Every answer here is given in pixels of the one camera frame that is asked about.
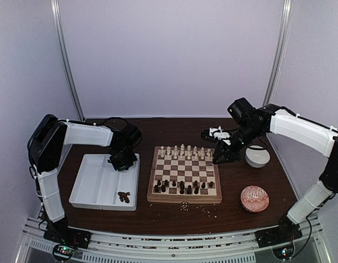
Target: chess piece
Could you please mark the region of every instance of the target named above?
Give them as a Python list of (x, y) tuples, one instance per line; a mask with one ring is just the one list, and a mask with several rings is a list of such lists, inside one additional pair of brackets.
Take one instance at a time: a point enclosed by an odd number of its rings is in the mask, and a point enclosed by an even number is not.
[(207, 152), (207, 157), (206, 157), (207, 161), (211, 160), (211, 153)]

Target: dark wood tabletop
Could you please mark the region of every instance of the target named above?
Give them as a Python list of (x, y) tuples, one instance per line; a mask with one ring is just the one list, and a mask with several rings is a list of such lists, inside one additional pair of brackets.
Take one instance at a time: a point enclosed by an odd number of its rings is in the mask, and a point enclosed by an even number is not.
[[(146, 197), (155, 146), (185, 144), (213, 148), (214, 144), (200, 139), (203, 129), (219, 125), (224, 129), (232, 129), (237, 125), (228, 118), (141, 118), (128, 121), (138, 126), (143, 134), (141, 144), (135, 149), (141, 159), (137, 210), (81, 209), (69, 203), (84, 154), (107, 153), (105, 147), (74, 145), (58, 178), (62, 205), (70, 226), (146, 235), (221, 233), (276, 225), (281, 215), (296, 201), (287, 176), (269, 146), (267, 150), (271, 160), (261, 169), (254, 169), (246, 163), (245, 150), (240, 153), (240, 162), (219, 164), (221, 204), (191, 204), (189, 211), (181, 211), (181, 204), (149, 203)], [(110, 124), (122, 125), (121, 121), (111, 121)], [(268, 193), (270, 205), (265, 211), (251, 214), (242, 208), (240, 193), (249, 185), (260, 186)]]

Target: chessboard border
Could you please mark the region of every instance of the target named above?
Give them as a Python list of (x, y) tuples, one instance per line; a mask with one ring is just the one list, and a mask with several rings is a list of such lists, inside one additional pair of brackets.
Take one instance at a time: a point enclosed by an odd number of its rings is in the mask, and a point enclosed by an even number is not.
[(204, 196), (195, 196), (193, 193), (191, 195), (159, 195), (157, 193), (153, 193), (154, 177), (155, 177), (155, 171), (156, 171), (156, 159), (157, 159), (157, 156), (159, 154), (159, 150), (160, 150), (160, 146), (156, 146), (154, 148), (151, 176), (150, 176), (150, 179), (149, 179), (149, 187), (148, 187), (148, 192), (147, 192), (148, 202), (153, 202), (153, 203), (181, 203), (183, 201), (188, 201), (191, 204), (220, 204), (222, 202), (220, 174), (219, 174), (219, 169), (217, 167), (217, 164), (213, 165), (214, 175), (215, 175), (216, 196), (205, 196), (205, 195)]

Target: board square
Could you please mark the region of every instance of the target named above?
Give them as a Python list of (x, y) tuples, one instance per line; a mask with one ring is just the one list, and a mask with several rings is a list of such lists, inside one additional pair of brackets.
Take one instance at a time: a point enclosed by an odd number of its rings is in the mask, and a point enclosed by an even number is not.
[(185, 176), (185, 182), (192, 182), (191, 176)]
[[(161, 148), (155, 147), (153, 155), (153, 163), (150, 175), (150, 183), (148, 186), (147, 199), (149, 202), (161, 203), (181, 203), (182, 201), (189, 201), (193, 204), (218, 204), (222, 201), (221, 185), (219, 179), (219, 169), (217, 165), (213, 165), (211, 160), (195, 159), (194, 153), (188, 156), (187, 148), (185, 148), (185, 156), (178, 156), (174, 158), (174, 151), (168, 156), (161, 157)], [(161, 191), (155, 193), (154, 186), (160, 180), (164, 184), (165, 180), (169, 181), (169, 186), (165, 192)], [(180, 182), (185, 183), (185, 193), (180, 194)], [(197, 195), (187, 194), (187, 188), (191, 186), (194, 191), (194, 183), (197, 181), (199, 186), (199, 193)], [(206, 183), (205, 188), (200, 188), (202, 183)]]
[(207, 195), (208, 194), (208, 189), (201, 189), (200, 190), (201, 195)]

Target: white backdrop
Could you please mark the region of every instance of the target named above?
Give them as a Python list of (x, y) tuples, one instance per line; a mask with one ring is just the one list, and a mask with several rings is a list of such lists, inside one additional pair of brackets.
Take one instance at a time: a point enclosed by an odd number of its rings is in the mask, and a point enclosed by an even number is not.
[(86, 117), (218, 117), (265, 96), (283, 1), (60, 1)]

